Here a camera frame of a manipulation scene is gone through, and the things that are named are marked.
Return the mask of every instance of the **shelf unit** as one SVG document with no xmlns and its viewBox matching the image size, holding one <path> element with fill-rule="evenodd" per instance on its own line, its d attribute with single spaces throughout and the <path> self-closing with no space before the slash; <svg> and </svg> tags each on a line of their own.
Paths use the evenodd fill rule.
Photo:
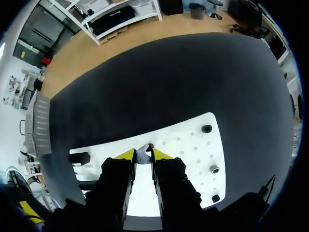
<svg viewBox="0 0 309 232">
<path fill-rule="evenodd" d="M 91 28 L 89 26 L 89 22 L 93 19 L 95 19 L 98 16 L 103 16 L 104 13 L 106 13 L 107 11 L 113 9 L 116 6 L 119 6 L 121 4 L 124 4 L 125 2 L 128 2 L 130 0 L 123 0 L 121 2 L 117 2 L 117 3 L 111 3 L 109 6 L 101 9 L 100 11 L 94 13 L 93 15 L 87 17 L 86 19 L 84 19 L 82 22 L 79 22 L 71 13 L 70 13 L 70 9 L 72 9 L 80 0 L 72 0 L 71 4 L 65 8 L 63 7 L 59 2 L 57 2 L 57 0 L 49 0 L 55 7 L 57 7 L 62 13 L 64 13 L 69 19 L 71 19 L 77 26 L 79 26 L 94 42 L 96 42 L 96 44 L 100 45 L 99 40 L 101 38 L 103 38 L 104 36 L 122 28 L 125 27 L 129 24 L 150 18 L 150 17 L 154 17 L 157 16 L 158 19 L 161 21 L 162 20 L 162 15 L 160 12 L 160 8 L 159 8 L 159 3 L 157 0 L 152 0 L 153 4 L 154 4 L 154 12 L 151 14 L 147 14 L 147 15 L 143 15 L 143 16 L 135 16 L 134 18 L 123 22 L 121 24 L 118 24 L 117 26 L 109 29 L 106 32 L 101 33 L 100 35 L 95 35 L 92 33 Z"/>
</svg>

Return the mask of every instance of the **black bag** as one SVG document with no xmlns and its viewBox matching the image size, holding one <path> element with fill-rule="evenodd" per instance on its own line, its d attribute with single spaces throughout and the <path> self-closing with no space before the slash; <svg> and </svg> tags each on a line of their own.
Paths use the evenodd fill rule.
<svg viewBox="0 0 309 232">
<path fill-rule="evenodd" d="M 91 27 L 95 35 L 100 35 L 118 24 L 126 22 L 134 17 L 133 8 L 131 6 L 126 6 L 102 16 L 94 21 Z"/>
</svg>

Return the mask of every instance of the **dark gray mat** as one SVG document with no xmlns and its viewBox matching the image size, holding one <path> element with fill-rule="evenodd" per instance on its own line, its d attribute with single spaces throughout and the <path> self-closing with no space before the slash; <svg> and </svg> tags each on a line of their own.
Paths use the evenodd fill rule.
<svg viewBox="0 0 309 232">
<path fill-rule="evenodd" d="M 84 202 L 69 149 L 124 139 L 206 112 L 217 118 L 226 165 L 219 209 L 257 192 L 274 174 L 275 199 L 293 148 L 293 115 L 270 49 L 247 36 L 170 37 L 124 52 L 79 77 L 51 101 L 50 155 L 40 157 L 60 204 Z"/>
</svg>

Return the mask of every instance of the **red object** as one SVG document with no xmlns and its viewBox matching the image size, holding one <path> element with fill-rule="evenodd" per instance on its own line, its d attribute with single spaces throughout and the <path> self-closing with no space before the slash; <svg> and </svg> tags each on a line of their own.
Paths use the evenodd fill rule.
<svg viewBox="0 0 309 232">
<path fill-rule="evenodd" d="M 49 65 L 50 62 L 52 62 L 52 59 L 44 57 L 42 61 L 43 61 L 44 64 Z"/>
</svg>

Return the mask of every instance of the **wooden floor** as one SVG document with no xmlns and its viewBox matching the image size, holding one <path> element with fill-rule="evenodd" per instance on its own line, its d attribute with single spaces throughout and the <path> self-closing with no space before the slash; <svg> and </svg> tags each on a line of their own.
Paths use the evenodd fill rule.
<svg viewBox="0 0 309 232">
<path fill-rule="evenodd" d="M 127 31 L 102 45 L 97 45 L 83 31 L 80 31 L 61 48 L 47 67 L 42 93 L 52 98 L 85 72 L 122 52 L 147 42 L 185 34 L 229 33 L 235 20 L 226 12 L 218 13 L 223 17 L 222 20 L 207 16 L 204 20 L 195 20 L 190 17 L 189 12 L 163 16 L 163 21 L 150 18 L 130 25 Z"/>
</svg>

